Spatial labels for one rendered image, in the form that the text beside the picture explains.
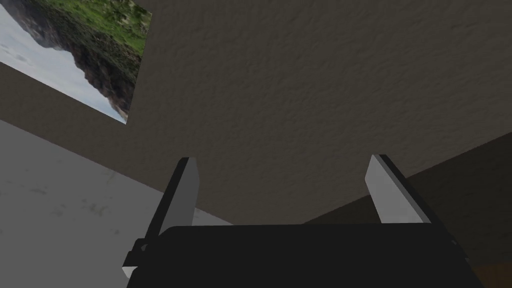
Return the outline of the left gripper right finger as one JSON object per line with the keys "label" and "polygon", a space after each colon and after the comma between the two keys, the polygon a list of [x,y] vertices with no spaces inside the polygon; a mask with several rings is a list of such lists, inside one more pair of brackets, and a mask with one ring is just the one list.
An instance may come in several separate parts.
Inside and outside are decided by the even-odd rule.
{"label": "left gripper right finger", "polygon": [[442,224],[386,154],[371,155],[364,181],[383,224]]}

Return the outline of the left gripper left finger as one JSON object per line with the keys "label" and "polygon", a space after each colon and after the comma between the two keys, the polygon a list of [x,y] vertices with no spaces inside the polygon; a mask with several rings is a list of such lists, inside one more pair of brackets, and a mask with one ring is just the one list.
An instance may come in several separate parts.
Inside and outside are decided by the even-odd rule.
{"label": "left gripper left finger", "polygon": [[153,214],[145,239],[154,240],[171,227],[191,226],[199,186],[197,160],[193,157],[181,158]]}

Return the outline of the landscape picture on wall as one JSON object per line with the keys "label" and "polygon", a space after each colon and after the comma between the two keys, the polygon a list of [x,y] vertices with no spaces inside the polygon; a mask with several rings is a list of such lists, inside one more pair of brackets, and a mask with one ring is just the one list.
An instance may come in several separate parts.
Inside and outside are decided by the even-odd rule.
{"label": "landscape picture on wall", "polygon": [[151,20],[135,0],[0,0],[0,63],[125,124]]}

